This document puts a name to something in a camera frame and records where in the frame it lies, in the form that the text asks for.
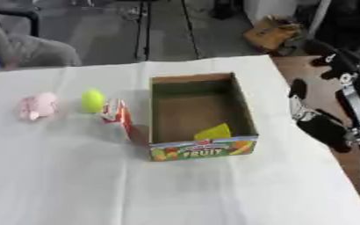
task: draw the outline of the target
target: white tablecloth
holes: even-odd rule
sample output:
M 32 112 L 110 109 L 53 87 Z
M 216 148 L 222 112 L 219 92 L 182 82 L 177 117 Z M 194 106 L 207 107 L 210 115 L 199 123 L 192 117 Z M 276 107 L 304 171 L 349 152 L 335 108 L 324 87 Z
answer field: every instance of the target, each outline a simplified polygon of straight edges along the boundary
M 150 76 L 232 71 L 260 134 L 249 156 L 149 162 L 78 112 L 82 92 L 97 88 L 147 125 Z M 20 121 L 17 102 L 42 91 L 61 111 Z M 287 92 L 267 56 L 4 72 L 0 225 L 360 225 L 358 194 L 328 148 L 292 122 Z

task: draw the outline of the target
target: person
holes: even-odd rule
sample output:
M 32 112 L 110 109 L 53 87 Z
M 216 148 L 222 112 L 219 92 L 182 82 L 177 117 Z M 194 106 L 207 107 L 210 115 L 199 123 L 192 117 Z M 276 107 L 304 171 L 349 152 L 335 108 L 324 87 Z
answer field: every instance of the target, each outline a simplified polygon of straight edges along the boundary
M 81 66 L 75 49 L 54 40 L 7 34 L 0 26 L 0 64 L 3 68 Z

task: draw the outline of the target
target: tripod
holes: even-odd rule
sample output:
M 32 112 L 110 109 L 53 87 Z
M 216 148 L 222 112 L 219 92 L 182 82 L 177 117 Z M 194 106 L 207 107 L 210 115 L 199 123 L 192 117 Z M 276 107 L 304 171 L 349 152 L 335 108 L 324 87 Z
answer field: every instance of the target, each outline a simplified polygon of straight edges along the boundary
M 147 25 L 146 25 L 146 46 L 144 47 L 144 55 L 146 57 L 146 61 L 148 61 L 149 56 L 150 56 L 151 3 L 153 1 L 154 0 L 140 0 L 139 1 L 139 17 L 137 20 L 138 31 L 136 34 L 136 44 L 135 44 L 135 51 L 134 51 L 133 56 L 135 58 L 138 57 L 138 50 L 139 50 L 139 45 L 140 45 L 140 29 L 141 29 L 141 23 L 142 23 L 142 18 L 143 18 L 143 10 L 144 10 L 144 6 L 146 3 L 146 5 L 147 5 L 147 20 L 148 20 Z M 185 21 L 187 23 L 188 32 L 189 32 L 191 42 L 192 42 L 192 47 L 195 51 L 195 55 L 197 56 L 197 59 L 199 59 L 199 51 L 198 51 L 197 45 L 195 43 L 194 33 L 193 33 L 193 29 L 192 29 L 192 23 L 190 20 L 190 16 L 188 14 L 187 7 L 185 5 L 185 0 L 180 0 L 180 1 L 182 3 Z

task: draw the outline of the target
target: tripod leg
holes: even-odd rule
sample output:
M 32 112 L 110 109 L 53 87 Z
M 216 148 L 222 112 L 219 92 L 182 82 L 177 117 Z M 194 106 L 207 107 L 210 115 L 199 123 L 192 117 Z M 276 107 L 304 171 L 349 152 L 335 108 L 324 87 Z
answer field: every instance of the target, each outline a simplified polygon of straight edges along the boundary
M 151 29 L 151 0 L 148 0 L 148 25 L 146 26 L 145 56 L 148 61 L 150 56 L 150 29 Z
M 136 44 L 135 44 L 135 51 L 133 52 L 133 57 L 138 58 L 138 50 L 139 50 L 139 42 L 140 42 L 140 28 L 141 28 L 141 19 L 143 18 L 143 9 L 144 3 L 143 0 L 139 2 L 139 17 L 137 20 L 138 23 L 138 31 L 136 33 Z
M 181 2 L 182 2 L 182 6 L 183 6 L 183 12 L 184 12 L 185 20 L 187 22 L 188 32 L 190 33 L 192 46 L 194 47 L 194 51 L 195 51 L 195 55 L 197 56 L 197 59 L 199 59 L 199 51 L 198 51 L 197 45 L 195 43 L 194 32 L 193 32 L 193 29 L 192 29 L 192 23 L 191 23 L 191 20 L 190 20 L 190 16 L 188 15 L 187 6 L 185 5 L 185 0 L 181 0 Z

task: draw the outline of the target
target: open cardboard box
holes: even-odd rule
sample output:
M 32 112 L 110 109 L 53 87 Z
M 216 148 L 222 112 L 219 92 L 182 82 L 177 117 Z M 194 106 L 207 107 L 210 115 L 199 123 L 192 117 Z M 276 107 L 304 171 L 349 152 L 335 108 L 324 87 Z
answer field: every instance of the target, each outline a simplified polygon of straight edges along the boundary
M 151 78 L 150 155 L 153 161 L 249 154 L 256 132 L 235 74 Z M 231 137 L 194 141 L 227 123 Z

